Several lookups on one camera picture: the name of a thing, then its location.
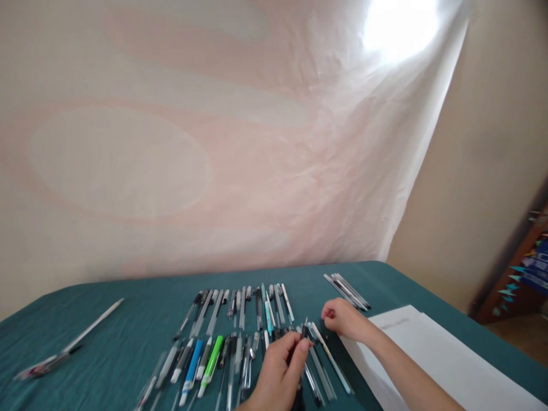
light blue pen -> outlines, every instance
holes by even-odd
[[[264,283],[261,284],[261,293],[263,294],[264,311],[267,314],[268,333],[272,336],[272,331],[274,331],[274,327],[272,326],[272,320],[270,319],[270,308],[268,307],[269,300],[268,300],[267,292],[264,289]]]
[[[184,380],[183,391],[181,392],[181,401],[179,401],[179,406],[183,406],[187,401],[188,392],[192,389],[192,384],[194,383],[194,375],[196,374],[196,368],[198,367],[198,360],[202,354],[202,345],[204,342],[198,340],[196,343],[196,348],[194,349],[194,354],[192,354],[192,360],[190,361],[190,367],[188,368],[187,377]]]

paper sheet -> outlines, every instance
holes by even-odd
[[[442,326],[408,305],[370,319],[466,410],[548,410]],[[385,410],[409,410],[373,353],[342,339]]]

green pen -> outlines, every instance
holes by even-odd
[[[206,391],[206,387],[209,381],[209,378],[211,376],[211,373],[213,372],[213,368],[215,367],[215,364],[217,363],[217,358],[219,357],[219,352],[221,351],[221,346],[223,345],[223,336],[217,337],[217,340],[215,341],[215,346],[213,347],[213,351],[211,352],[211,357],[209,357],[209,362],[207,363],[207,367],[205,368],[204,376],[202,377],[202,383],[200,384],[200,390],[198,391],[198,398],[202,398],[204,396],[204,392]]]

teal tablecloth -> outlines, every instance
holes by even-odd
[[[158,357],[171,347],[171,339],[200,289],[285,283],[297,322],[304,321],[305,316],[318,322],[323,303],[338,296],[322,278],[323,273],[333,272],[341,273],[369,301],[373,309],[368,316],[412,304],[548,404],[548,369],[399,271],[371,261],[83,284],[43,296],[0,323],[0,410],[132,410]],[[23,368],[59,352],[121,297],[125,298],[121,306],[83,340],[83,348],[72,358],[42,379],[12,381]],[[251,333],[256,328],[255,301],[248,303],[247,310],[246,326]],[[202,327],[203,335],[211,311]],[[232,331],[225,314],[226,306],[222,306],[216,334]],[[183,336],[188,337],[189,332],[188,327]],[[356,395],[345,394],[319,350],[339,398],[327,409],[380,409],[340,340],[331,336],[328,345]],[[255,381],[258,364],[253,371]],[[220,380],[221,373],[216,372],[212,386],[194,409],[214,409]],[[171,409],[178,388],[177,384],[166,390],[158,411]],[[316,409],[306,385],[305,399],[308,410]]]

white sheet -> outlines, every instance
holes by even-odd
[[[466,410],[548,410],[528,391],[412,306],[370,320]],[[342,342],[383,409],[409,410],[374,354],[363,344],[348,339]]]
[[[460,0],[2,10],[2,314],[59,287],[384,260]]]

